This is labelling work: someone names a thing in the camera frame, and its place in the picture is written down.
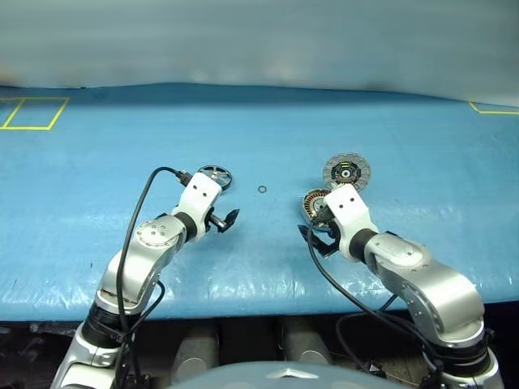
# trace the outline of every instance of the dark floor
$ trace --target dark floor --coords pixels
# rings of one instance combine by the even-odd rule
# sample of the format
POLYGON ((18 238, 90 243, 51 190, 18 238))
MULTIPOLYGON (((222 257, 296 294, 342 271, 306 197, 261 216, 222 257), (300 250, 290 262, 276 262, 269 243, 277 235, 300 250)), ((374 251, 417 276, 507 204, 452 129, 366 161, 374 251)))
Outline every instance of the dark floor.
MULTIPOLYGON (((486 324, 496 333, 492 348, 500 360, 505 387, 517 387, 519 379, 514 370, 519 362, 519 303, 494 304, 486 309, 486 324)), ((337 342, 335 322, 339 317, 319 315, 306 319, 323 337, 334 363, 355 368, 337 342)), ((182 338, 196 323, 199 321, 146 322, 137 337, 144 373, 166 376, 182 338)), ((221 365, 283 360, 280 318, 223 318, 217 324, 221 365)), ((77 323, 1 323, 0 389, 49 387, 76 326, 77 323)), ((381 364, 388 379, 417 387, 427 373, 420 353, 408 340, 372 319, 352 318, 345 324, 344 336, 362 360, 381 364)))

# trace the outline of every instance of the yellow tape line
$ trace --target yellow tape line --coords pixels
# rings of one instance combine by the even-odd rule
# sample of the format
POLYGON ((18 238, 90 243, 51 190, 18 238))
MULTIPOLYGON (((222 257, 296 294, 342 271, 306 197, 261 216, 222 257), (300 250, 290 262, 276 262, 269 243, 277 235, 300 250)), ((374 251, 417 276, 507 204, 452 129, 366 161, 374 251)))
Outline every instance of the yellow tape line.
POLYGON ((474 111, 482 115, 519 115, 518 111, 490 111, 486 109, 479 109, 472 101, 467 101, 474 111))
POLYGON ((15 106, 15 108, 7 117, 6 121, 0 126, 0 130, 52 130, 54 124, 56 124, 56 122, 58 121, 69 100, 70 97, 0 97, 0 101, 19 101, 19 103, 15 106), (50 120, 50 123, 47 126, 9 126, 9 123, 11 123, 11 121, 16 116, 20 108, 22 108, 22 105, 24 105, 25 101, 30 100, 60 100, 63 101, 63 103, 61 104, 58 111, 50 120))

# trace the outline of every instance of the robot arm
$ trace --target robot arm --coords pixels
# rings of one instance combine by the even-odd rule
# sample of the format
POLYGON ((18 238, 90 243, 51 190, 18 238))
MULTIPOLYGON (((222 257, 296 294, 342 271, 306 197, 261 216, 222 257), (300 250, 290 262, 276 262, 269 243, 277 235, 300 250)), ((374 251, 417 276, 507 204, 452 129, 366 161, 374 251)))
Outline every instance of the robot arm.
MULTIPOLYGON (((212 205, 220 195, 221 187, 206 175, 184 173, 181 182, 186 189, 178 206, 169 215, 142 223, 128 247, 122 294, 130 327, 148 304, 161 270, 183 244, 198 241, 209 230, 209 222, 215 224, 219 232, 226 231, 238 216, 238 210, 231 212, 225 220, 212 214, 212 205)), ((116 289, 120 258, 121 252, 109 262, 88 317, 76 331, 52 388, 112 387, 115 360, 121 347, 121 340, 114 336, 122 330, 116 289)))
MULTIPOLYGON (((352 185, 332 190, 324 203, 327 207, 313 222, 331 225, 338 245, 324 245, 316 237, 312 243, 365 263, 390 292, 404 300, 417 330, 445 356, 442 383, 502 387, 497 360, 487 348, 484 308, 474 285, 437 262, 425 246, 378 233, 352 185)), ((434 370, 433 361, 424 357, 434 370)))

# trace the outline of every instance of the blue table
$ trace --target blue table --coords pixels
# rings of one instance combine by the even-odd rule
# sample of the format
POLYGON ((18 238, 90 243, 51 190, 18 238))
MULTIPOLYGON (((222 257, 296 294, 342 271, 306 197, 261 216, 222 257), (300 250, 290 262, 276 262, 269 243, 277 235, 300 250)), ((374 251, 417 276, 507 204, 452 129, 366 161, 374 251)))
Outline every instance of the blue table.
MULTIPOLYGON (((229 232, 175 256, 154 318, 354 310, 297 229, 300 197, 323 186, 322 168, 340 152, 370 161, 361 195, 381 230, 425 243, 485 302, 519 298, 517 115, 395 93, 165 84, 3 88, 3 122, 0 320, 83 319, 159 165, 225 166, 234 184, 217 214, 242 211, 229 232), (31 96, 70 100, 13 99, 31 96)), ((141 220, 170 211, 181 191, 160 176, 141 220)), ((389 296, 362 264, 335 255, 325 266, 370 306, 389 296)))

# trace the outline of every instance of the metal disc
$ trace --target metal disc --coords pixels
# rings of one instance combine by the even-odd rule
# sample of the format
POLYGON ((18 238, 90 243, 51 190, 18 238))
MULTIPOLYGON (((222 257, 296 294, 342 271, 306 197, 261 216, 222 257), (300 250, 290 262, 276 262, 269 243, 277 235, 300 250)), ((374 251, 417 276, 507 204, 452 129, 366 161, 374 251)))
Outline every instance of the metal disc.
POLYGON ((224 169, 221 166, 207 165, 198 169, 198 171, 215 181, 221 186, 222 190, 229 188, 230 183, 233 181, 233 176, 229 170, 224 169))
MULTIPOLYGON (((310 224, 317 212, 324 207, 324 197, 329 193, 328 189, 312 189, 302 198, 302 216, 307 224, 310 224)), ((315 229, 329 231, 326 224, 318 224, 315 229)))
POLYGON ((352 184, 357 192, 370 181, 370 164, 355 153, 339 154, 331 158, 323 169, 323 180, 330 189, 344 184, 352 184))

